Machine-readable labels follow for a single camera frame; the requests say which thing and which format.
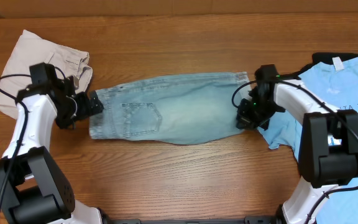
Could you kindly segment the light blue denim shorts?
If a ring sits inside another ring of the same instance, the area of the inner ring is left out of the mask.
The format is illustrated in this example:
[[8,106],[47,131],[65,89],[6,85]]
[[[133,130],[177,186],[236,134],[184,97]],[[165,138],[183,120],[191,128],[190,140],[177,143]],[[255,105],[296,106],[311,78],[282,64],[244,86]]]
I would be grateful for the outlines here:
[[103,112],[90,117],[92,139],[203,144],[240,134],[238,103],[250,91],[247,72],[194,73],[96,90]]

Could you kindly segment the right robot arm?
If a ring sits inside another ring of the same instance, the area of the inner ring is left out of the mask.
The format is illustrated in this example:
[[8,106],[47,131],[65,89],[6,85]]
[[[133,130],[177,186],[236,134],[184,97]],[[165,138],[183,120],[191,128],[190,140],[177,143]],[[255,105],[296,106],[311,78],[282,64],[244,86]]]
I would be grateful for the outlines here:
[[248,216],[245,223],[314,223],[329,196],[358,190],[358,112],[324,102],[294,75],[275,65],[255,72],[249,99],[234,103],[237,128],[266,127],[276,112],[288,111],[301,125],[300,181],[274,216]]

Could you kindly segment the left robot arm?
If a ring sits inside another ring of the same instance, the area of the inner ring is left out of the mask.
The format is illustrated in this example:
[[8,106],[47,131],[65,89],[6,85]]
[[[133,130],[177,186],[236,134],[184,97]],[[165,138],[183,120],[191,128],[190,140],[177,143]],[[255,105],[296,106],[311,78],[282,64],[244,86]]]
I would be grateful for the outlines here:
[[58,78],[58,68],[38,63],[29,68],[30,85],[14,100],[18,117],[8,148],[0,159],[0,221],[8,223],[110,223],[100,209],[75,199],[73,189],[50,154],[52,126],[100,114],[95,92],[76,93],[73,77]]

